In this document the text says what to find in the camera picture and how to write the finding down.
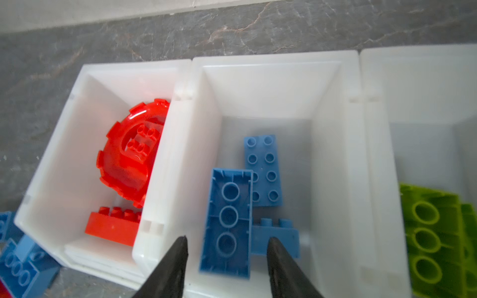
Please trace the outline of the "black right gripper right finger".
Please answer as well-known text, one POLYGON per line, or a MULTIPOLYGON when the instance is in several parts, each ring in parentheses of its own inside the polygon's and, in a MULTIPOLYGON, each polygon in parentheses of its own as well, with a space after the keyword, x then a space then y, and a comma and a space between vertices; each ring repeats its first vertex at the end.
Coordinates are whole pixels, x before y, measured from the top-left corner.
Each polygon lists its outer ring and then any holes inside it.
POLYGON ((269 239, 267 264, 273 298, 324 297, 276 237, 269 239))

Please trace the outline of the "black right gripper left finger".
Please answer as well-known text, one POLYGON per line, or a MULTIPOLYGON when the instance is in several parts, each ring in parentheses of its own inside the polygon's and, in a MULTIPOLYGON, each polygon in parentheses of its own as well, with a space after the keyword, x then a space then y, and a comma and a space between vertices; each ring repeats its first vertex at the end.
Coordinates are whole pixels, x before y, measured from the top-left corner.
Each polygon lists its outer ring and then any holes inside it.
POLYGON ((178 237, 133 298, 182 298, 188 240, 178 237))

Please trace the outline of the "blue lego brick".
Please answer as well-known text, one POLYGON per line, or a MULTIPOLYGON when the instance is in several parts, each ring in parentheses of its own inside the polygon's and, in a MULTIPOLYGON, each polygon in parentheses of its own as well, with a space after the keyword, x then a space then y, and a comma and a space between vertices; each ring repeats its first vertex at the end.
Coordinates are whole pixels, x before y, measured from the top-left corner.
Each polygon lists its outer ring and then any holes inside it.
POLYGON ((278 225, 273 225, 272 219, 262 218, 259 224, 253 224, 251 253, 265 256, 269 239, 273 237, 283 244, 293 258, 300 258, 299 231, 289 219, 279 219, 278 225))

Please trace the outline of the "red arch lego piece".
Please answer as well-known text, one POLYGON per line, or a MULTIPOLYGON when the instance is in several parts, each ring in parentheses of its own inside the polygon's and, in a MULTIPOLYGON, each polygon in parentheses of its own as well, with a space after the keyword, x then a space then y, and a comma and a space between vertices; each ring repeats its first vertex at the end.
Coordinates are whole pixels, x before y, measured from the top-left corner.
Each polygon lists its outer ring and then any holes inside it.
POLYGON ((139 209, 145 204, 169 107, 165 99, 134 106, 112 126, 104 149, 98 152, 100 180, 139 209))

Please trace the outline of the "blue brick studs down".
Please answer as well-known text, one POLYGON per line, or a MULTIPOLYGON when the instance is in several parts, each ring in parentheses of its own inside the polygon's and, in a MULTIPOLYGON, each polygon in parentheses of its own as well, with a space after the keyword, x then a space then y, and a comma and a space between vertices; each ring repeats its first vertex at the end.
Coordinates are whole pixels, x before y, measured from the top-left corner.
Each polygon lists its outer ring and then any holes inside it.
POLYGON ((10 238, 1 252, 1 285, 12 298, 39 298, 49 288, 61 266, 24 235, 10 238))

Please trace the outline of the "green lego brick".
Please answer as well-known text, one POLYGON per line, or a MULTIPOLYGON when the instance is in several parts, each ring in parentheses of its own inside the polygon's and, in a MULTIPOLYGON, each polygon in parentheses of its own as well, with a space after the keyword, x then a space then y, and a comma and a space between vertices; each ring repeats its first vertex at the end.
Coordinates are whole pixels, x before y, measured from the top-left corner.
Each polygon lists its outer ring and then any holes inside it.
POLYGON ((466 297, 459 196, 407 184, 399 191, 412 293, 419 298, 466 297))
POLYGON ((462 204, 464 229, 465 290, 468 298, 477 296, 477 214, 471 204, 462 204))

